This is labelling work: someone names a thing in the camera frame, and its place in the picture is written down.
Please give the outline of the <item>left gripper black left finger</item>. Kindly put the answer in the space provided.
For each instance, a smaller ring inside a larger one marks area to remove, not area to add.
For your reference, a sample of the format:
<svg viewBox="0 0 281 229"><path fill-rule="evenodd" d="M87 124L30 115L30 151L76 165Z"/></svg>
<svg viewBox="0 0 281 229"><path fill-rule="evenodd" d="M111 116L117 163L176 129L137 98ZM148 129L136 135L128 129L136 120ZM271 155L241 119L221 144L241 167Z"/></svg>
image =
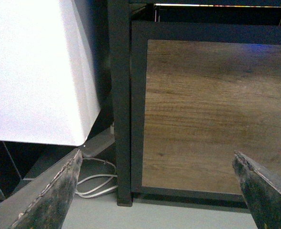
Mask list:
<svg viewBox="0 0 281 229"><path fill-rule="evenodd" d="M74 149L0 203L0 229L60 229L73 200L82 154Z"/></svg>

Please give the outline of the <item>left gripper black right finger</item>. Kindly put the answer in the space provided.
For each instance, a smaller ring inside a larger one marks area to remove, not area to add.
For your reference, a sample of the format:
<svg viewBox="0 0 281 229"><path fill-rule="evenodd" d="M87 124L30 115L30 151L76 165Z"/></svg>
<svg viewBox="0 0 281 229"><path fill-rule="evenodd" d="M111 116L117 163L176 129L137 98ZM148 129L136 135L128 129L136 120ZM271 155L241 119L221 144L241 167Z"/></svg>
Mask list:
<svg viewBox="0 0 281 229"><path fill-rule="evenodd" d="M281 177L236 151L232 167L259 229L281 229Z"/></svg>

